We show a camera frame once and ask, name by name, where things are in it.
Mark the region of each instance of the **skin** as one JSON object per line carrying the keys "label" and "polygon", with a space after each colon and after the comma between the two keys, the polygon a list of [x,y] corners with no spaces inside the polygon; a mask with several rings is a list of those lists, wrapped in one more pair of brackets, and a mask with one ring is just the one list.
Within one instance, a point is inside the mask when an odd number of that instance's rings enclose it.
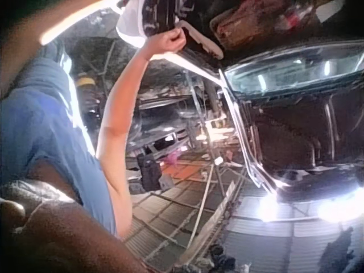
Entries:
{"label": "skin", "polygon": [[[29,18],[24,18],[13,26],[2,40],[1,99],[9,94],[17,74],[43,44],[50,42],[80,19],[110,5],[110,2],[113,1],[64,0]],[[153,56],[167,52],[175,53],[181,50],[185,43],[184,33],[180,29],[149,38],[124,69],[107,99],[97,158],[107,179],[117,232],[121,237],[127,234],[132,218],[132,204],[125,178],[125,147],[140,81]],[[46,181],[74,202],[57,201],[42,205],[32,214],[33,218],[27,221],[22,235],[15,241],[15,248],[21,250],[34,246],[47,249],[49,243],[53,242],[57,249],[62,249],[62,253],[71,254],[66,256],[79,263],[77,266],[87,266],[82,267],[82,271],[145,271],[118,239],[111,236],[79,206],[79,200],[72,188],[53,166],[47,162],[36,162],[27,178]],[[2,204],[5,205],[1,206],[1,222],[11,223],[8,226],[2,225],[5,227],[5,234],[11,232],[14,226],[22,226],[22,212],[9,201],[11,200],[2,200]],[[17,217],[20,217],[20,220],[15,224],[12,219],[18,219]],[[50,229],[44,230],[45,223]]]}

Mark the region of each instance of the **headlight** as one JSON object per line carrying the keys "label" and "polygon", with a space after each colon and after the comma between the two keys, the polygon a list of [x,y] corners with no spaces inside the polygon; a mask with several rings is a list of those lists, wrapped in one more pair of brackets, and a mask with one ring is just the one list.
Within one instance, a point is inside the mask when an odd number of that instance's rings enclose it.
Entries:
{"label": "headlight", "polygon": [[318,216],[328,222],[338,223],[358,218],[364,213],[364,189],[349,195],[325,201],[318,208]]}
{"label": "headlight", "polygon": [[274,221],[277,218],[278,203],[276,197],[267,195],[260,200],[259,204],[259,218],[263,222]]}

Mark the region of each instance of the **blue shirt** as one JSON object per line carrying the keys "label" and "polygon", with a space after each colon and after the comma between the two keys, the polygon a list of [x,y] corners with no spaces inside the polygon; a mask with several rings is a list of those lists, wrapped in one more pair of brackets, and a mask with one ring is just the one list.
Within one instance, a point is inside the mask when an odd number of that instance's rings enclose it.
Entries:
{"label": "blue shirt", "polygon": [[34,61],[1,102],[1,183],[25,178],[37,160],[45,159],[84,209],[115,235],[107,182],[81,122],[73,82],[55,64]]}

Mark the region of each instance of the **raised arm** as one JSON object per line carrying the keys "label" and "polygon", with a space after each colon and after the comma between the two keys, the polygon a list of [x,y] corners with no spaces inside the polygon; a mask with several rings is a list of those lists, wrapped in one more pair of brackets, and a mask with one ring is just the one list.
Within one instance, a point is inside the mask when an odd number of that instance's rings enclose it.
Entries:
{"label": "raised arm", "polygon": [[181,29],[149,38],[128,63],[107,99],[96,155],[109,183],[115,220],[123,236],[131,224],[131,200],[125,176],[125,148],[140,82],[154,55],[177,52],[186,43]]}

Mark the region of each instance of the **car body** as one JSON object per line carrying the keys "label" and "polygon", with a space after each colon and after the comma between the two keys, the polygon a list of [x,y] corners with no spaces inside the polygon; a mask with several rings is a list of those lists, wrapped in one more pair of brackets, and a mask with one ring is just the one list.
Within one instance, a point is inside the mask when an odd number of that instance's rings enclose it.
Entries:
{"label": "car body", "polygon": [[186,48],[166,59],[221,87],[258,187],[281,202],[355,192],[364,180],[364,40],[352,2],[225,2],[130,0],[117,31],[140,47],[185,30]]}

